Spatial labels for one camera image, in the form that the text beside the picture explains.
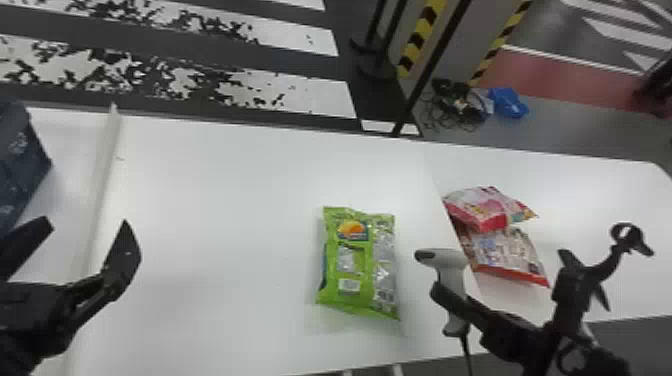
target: red snack bag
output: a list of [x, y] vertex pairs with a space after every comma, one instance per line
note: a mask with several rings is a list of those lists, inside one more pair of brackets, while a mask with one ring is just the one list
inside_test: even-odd
[[478, 232], [500, 230], [534, 218], [530, 208], [503, 195], [495, 187], [475, 187], [455, 191], [443, 197], [448, 214]]
[[550, 287], [530, 238], [520, 229], [509, 227], [482, 234], [451, 219], [471, 270]]

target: blue object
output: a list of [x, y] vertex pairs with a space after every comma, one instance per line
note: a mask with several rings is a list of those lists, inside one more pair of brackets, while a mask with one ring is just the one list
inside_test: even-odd
[[502, 116], [520, 119], [530, 113], [527, 105], [518, 99], [518, 93], [511, 88], [492, 88], [488, 90], [488, 98], [495, 102], [495, 113]]
[[0, 236], [14, 227], [50, 168], [26, 107], [0, 97]]

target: black cable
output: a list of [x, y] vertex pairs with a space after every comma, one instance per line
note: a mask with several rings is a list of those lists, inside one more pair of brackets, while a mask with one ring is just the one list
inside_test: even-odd
[[464, 353], [464, 360], [467, 362], [467, 374], [474, 376], [473, 364], [471, 362], [471, 352], [469, 351], [469, 337], [467, 333], [460, 336], [460, 344], [462, 344], [462, 352]]
[[[478, 103], [481, 105], [481, 113], [482, 114], [487, 113], [485, 102], [481, 99], [481, 97], [476, 93], [474, 93], [473, 91], [470, 91], [467, 94], [467, 96], [469, 95], [476, 98]], [[424, 92], [420, 96], [419, 102], [423, 105], [423, 108], [420, 113], [419, 120], [420, 123], [423, 124], [427, 129], [431, 129], [434, 130], [435, 132], [438, 132], [439, 127], [444, 129], [453, 129], [455, 127], [458, 127], [466, 132], [474, 132], [481, 127], [481, 125], [485, 120], [483, 118], [479, 119], [472, 118], [469, 121], [465, 121], [466, 119], [464, 115], [461, 116], [458, 114], [451, 114], [445, 112], [441, 107], [442, 106], [445, 107], [447, 104], [445, 102], [443, 104], [439, 103], [440, 101], [445, 100], [450, 99], [437, 95], [432, 91]]]

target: green snack bag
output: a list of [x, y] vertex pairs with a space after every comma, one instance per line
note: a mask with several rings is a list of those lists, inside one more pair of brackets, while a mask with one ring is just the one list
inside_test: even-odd
[[399, 320], [394, 216], [325, 207], [324, 278], [317, 303]]

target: chip bag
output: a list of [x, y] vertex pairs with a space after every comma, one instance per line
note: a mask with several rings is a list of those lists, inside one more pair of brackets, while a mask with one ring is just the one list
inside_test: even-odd
[[508, 227], [482, 234], [455, 218], [452, 221], [471, 270], [550, 287], [544, 266], [523, 231]]
[[331, 207], [323, 215], [327, 241], [317, 303], [399, 320], [394, 216]]
[[503, 195], [495, 187], [475, 187], [443, 197], [448, 214], [478, 232], [490, 232], [537, 215], [520, 201]]

